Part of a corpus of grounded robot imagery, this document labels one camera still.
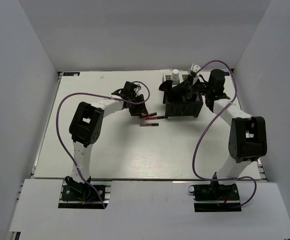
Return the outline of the red black lip gloss tube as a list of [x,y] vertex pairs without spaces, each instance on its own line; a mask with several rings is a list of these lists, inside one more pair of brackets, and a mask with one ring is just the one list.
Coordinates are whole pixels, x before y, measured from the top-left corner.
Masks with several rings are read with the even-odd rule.
[[159,123],[154,122],[154,123],[140,123],[140,127],[158,127]]

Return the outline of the black fan makeup brush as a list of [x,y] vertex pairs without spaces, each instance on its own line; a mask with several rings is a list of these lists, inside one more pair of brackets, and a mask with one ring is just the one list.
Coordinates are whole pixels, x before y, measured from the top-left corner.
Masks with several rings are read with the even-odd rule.
[[159,90],[164,92],[165,95],[171,96],[173,93],[173,81],[172,80],[166,80],[163,83],[160,84]]

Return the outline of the white jar cap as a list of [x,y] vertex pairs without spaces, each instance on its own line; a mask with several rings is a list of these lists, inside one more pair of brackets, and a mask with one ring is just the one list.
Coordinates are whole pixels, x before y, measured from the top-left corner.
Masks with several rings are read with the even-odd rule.
[[178,69],[173,69],[172,70],[171,78],[173,78],[173,79],[178,79],[179,78],[179,70]]

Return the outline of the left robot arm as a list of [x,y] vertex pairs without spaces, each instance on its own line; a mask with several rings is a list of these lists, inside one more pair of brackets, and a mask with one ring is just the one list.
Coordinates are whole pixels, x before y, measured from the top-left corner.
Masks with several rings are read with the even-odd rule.
[[84,200],[90,195],[90,159],[93,145],[100,137],[102,123],[105,117],[128,109],[131,116],[142,117],[148,113],[144,98],[139,91],[145,86],[140,81],[127,81],[123,88],[114,91],[111,96],[102,96],[91,93],[72,93],[64,99],[76,95],[86,95],[101,98],[93,103],[80,102],[69,126],[69,133],[74,146],[74,154],[70,154],[73,161],[72,173],[65,178],[73,193]]

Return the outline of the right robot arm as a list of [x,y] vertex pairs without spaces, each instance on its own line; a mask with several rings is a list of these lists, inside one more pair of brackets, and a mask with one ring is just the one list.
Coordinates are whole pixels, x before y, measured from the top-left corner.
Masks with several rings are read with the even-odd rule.
[[211,179],[215,184],[211,185],[210,192],[218,200],[228,194],[227,185],[234,184],[247,166],[267,153],[265,119],[244,112],[234,103],[234,99],[226,95],[225,76],[223,70],[214,69],[209,79],[204,80],[196,72],[190,71],[188,77],[176,86],[168,81],[165,89],[166,96],[172,101],[188,101],[204,95],[206,107],[230,127],[229,156]]

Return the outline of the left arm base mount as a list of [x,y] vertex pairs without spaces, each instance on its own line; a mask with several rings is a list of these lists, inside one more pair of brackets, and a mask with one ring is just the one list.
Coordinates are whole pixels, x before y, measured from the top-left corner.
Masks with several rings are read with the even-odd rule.
[[87,193],[79,193],[78,191],[70,188],[65,182],[63,182],[58,202],[58,208],[104,210],[109,203],[111,182],[94,181],[92,183],[97,189],[98,194],[101,196],[105,207],[103,207],[103,204],[101,203],[95,190],[90,186],[87,186]]

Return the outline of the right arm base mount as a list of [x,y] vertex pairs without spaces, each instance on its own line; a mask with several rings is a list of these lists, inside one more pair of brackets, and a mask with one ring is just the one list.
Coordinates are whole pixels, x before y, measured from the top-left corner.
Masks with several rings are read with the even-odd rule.
[[223,185],[217,182],[195,184],[188,188],[194,197],[196,213],[241,212],[241,202],[236,184]]

